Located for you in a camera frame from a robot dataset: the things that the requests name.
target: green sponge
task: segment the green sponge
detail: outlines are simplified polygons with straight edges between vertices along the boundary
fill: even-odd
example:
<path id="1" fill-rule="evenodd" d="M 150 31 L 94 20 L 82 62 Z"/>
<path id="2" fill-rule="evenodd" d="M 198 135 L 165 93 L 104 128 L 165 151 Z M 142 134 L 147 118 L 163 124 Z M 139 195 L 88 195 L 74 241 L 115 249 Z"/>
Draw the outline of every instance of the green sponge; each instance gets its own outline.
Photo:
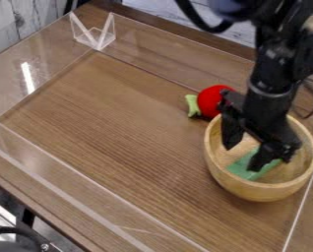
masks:
<path id="1" fill-rule="evenodd" d="M 233 174 L 250 181 L 255 181 L 258 178 L 261 178 L 281 163 L 281 159 L 274 159 L 263 166 L 261 171 L 255 172 L 247 170 L 247 164 L 257 151 L 258 149 L 251 150 L 243 157 L 241 157 L 234 163 L 227 166 L 227 170 Z"/>

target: wooden table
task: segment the wooden table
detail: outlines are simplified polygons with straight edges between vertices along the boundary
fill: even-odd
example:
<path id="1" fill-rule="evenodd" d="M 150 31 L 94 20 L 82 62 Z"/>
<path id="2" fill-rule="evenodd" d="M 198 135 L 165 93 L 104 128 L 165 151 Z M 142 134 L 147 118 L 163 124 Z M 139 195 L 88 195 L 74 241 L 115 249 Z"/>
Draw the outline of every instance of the wooden table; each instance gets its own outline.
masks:
<path id="1" fill-rule="evenodd" d="M 281 250 L 304 191 L 269 204 L 223 191 L 202 158 L 207 123 L 185 103 L 215 83 L 246 89 L 251 51 L 104 1 L 76 14 L 98 27 L 110 10 L 158 29 L 115 16 L 100 53 L 64 17 L 0 55 L 0 186 L 90 251 Z M 25 58 L 48 81 L 28 96 Z M 305 90 L 296 106 L 312 107 Z M 313 116 L 302 123 L 313 134 Z M 305 211 L 290 251 L 313 251 L 313 202 Z"/>

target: red toy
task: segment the red toy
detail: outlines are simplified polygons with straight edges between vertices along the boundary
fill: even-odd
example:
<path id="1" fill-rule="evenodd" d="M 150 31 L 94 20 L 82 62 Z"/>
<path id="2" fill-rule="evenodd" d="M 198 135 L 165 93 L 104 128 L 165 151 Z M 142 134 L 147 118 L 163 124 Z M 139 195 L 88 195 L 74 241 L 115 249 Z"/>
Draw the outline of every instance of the red toy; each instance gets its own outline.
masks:
<path id="1" fill-rule="evenodd" d="M 222 101 L 222 90 L 234 91 L 225 85 L 215 85 L 202 90 L 198 95 L 186 95 L 187 104 L 190 106 L 189 117 L 203 116 L 206 118 L 214 118 L 219 114 L 217 105 Z"/>

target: wood grain surface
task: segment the wood grain surface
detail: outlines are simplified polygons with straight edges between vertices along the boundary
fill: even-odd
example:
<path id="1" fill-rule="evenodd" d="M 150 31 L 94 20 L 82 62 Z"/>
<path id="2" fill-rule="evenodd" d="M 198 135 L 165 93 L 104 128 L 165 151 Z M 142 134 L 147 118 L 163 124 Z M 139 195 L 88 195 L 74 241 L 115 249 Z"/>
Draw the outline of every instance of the wood grain surface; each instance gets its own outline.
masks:
<path id="1" fill-rule="evenodd" d="M 95 5 L 86 5 L 79 11 L 90 24 L 103 17 L 102 13 L 104 16 Z M 144 43 L 152 46 L 154 41 Z M 138 47 L 139 57 L 132 65 L 140 64 L 142 59 L 148 64 L 165 58 L 157 52 L 147 53 L 144 46 L 147 44 L 140 50 Z M 211 76 L 221 80 L 231 78 L 230 85 L 245 89 L 251 62 L 211 51 L 206 46 L 197 53 L 203 63 L 197 58 L 191 64 L 191 58 L 186 60 L 189 55 L 173 55 L 170 49 L 173 57 L 166 63 L 178 59 L 173 71 L 181 70 L 187 61 L 186 68 L 205 74 L 206 84 Z M 301 194 L 276 203 L 255 204 L 222 190 L 202 156 L 207 123 L 187 118 L 185 95 L 194 91 L 148 72 L 91 52 L 0 118 L 0 122 L 207 251 L 278 251 Z M 305 93 L 298 107 L 310 103 Z M 313 117 L 302 123 L 313 133 Z M 82 178 L 79 183 L 78 175 L 64 179 L 64 170 L 40 164 L 39 159 L 32 159 L 31 151 L 23 150 L 19 154 L 31 160 L 28 165 L 44 179 L 100 214 L 103 204 L 91 184 L 84 184 Z M 87 250 L 135 251 L 131 244 L 112 239 L 112 234 L 99 223 L 92 223 L 67 199 L 52 192 L 48 194 L 47 189 L 3 160 L 0 185 L 23 201 L 32 202 L 39 214 Z"/>

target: wooden bowl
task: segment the wooden bowl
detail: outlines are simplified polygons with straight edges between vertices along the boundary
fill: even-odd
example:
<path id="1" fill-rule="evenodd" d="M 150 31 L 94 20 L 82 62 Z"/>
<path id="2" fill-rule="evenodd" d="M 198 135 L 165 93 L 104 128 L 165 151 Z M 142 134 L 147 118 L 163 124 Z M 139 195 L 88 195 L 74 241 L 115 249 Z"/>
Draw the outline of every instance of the wooden bowl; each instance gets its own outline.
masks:
<path id="1" fill-rule="evenodd" d="M 226 151 L 221 143 L 221 115 L 217 116 L 205 132 L 205 161 L 219 185 L 235 196 L 255 202 L 272 202 L 296 193 L 313 173 L 313 137 L 304 125 L 288 117 L 301 141 L 290 163 L 281 163 L 257 181 L 242 179 L 226 167 L 238 160 L 259 143 L 245 134 L 243 140 L 233 150 Z"/>

